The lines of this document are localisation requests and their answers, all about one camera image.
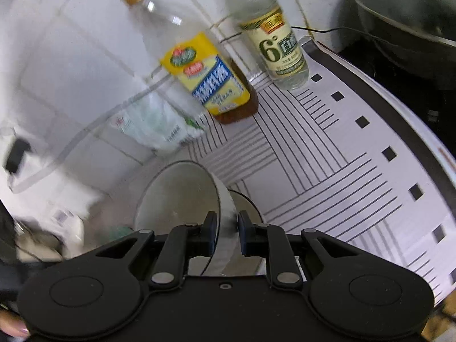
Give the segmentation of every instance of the black square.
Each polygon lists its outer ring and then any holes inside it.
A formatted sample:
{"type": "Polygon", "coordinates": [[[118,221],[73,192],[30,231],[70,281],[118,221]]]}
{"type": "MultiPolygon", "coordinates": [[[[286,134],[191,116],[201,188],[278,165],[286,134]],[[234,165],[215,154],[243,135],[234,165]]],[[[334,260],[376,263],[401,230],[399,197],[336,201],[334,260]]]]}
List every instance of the black square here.
{"type": "Polygon", "coordinates": [[[335,101],[342,100],[344,96],[338,91],[331,95],[335,101]]]}
{"type": "Polygon", "coordinates": [[[388,162],[391,162],[397,156],[397,154],[393,151],[393,149],[390,146],[387,147],[384,151],[382,151],[382,154],[385,156],[388,162]]]}
{"type": "Polygon", "coordinates": [[[369,121],[364,117],[364,116],[361,116],[360,118],[358,118],[356,121],[355,121],[359,127],[361,127],[362,129],[364,129],[368,124],[369,124],[369,121]]]}
{"type": "Polygon", "coordinates": [[[320,81],[322,78],[323,78],[323,77],[321,77],[321,76],[317,73],[315,76],[311,77],[311,80],[314,81],[314,82],[318,82],[318,81],[320,81]]]}
{"type": "Polygon", "coordinates": [[[443,231],[442,225],[437,226],[432,233],[434,234],[437,243],[445,237],[445,232],[443,231]]]}
{"type": "Polygon", "coordinates": [[[421,191],[420,187],[418,186],[418,184],[415,184],[413,185],[410,189],[409,189],[409,192],[410,194],[412,195],[412,197],[418,201],[418,199],[423,195],[423,192],[421,191]]]}

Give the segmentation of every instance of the yellow label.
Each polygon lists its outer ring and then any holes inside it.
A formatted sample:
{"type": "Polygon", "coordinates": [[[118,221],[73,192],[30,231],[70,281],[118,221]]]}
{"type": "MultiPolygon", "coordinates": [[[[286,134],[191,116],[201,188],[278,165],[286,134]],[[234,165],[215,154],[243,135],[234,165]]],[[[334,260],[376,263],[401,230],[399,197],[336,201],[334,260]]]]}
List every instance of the yellow label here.
{"type": "Polygon", "coordinates": [[[280,7],[239,27],[246,31],[268,68],[277,77],[291,76],[305,65],[306,60],[298,41],[280,7]]]}
{"type": "Polygon", "coordinates": [[[173,47],[160,62],[213,115],[240,107],[250,99],[245,86],[203,32],[173,47]]]}

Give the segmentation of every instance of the bottle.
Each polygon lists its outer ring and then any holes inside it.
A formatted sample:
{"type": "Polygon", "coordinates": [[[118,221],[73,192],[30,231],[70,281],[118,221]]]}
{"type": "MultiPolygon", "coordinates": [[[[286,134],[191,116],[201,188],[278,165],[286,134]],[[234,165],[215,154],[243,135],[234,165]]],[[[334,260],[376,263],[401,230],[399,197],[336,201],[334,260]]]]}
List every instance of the bottle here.
{"type": "Polygon", "coordinates": [[[277,87],[293,90],[309,78],[301,47],[277,0],[226,0],[232,17],[263,58],[277,87]]]}
{"type": "Polygon", "coordinates": [[[141,22],[149,55],[158,58],[218,122],[232,123],[256,113],[256,91],[203,22],[157,0],[124,1],[141,22]]]}

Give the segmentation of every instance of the black stove surface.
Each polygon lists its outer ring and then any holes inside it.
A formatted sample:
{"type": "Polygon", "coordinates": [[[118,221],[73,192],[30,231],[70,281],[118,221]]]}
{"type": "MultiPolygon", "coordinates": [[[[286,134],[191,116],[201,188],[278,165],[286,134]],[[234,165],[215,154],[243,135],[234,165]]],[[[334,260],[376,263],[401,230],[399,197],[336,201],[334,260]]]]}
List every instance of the black stove surface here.
{"type": "Polygon", "coordinates": [[[397,67],[364,39],[342,50],[339,55],[398,97],[456,157],[454,91],[438,90],[432,80],[397,67]]]}

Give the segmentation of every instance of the brown liquid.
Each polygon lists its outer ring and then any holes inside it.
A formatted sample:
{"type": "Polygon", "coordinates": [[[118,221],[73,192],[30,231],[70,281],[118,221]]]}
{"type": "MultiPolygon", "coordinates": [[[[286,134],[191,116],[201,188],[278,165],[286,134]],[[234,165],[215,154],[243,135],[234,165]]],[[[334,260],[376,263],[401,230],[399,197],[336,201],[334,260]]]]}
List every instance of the brown liquid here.
{"type": "Polygon", "coordinates": [[[256,90],[249,83],[249,81],[247,81],[247,78],[244,76],[233,59],[229,60],[229,65],[231,66],[233,72],[236,73],[238,78],[241,80],[247,91],[250,93],[250,100],[236,109],[232,109],[225,113],[213,116],[218,122],[222,124],[233,123],[240,121],[241,119],[248,118],[257,113],[258,110],[258,95],[256,90]]]}

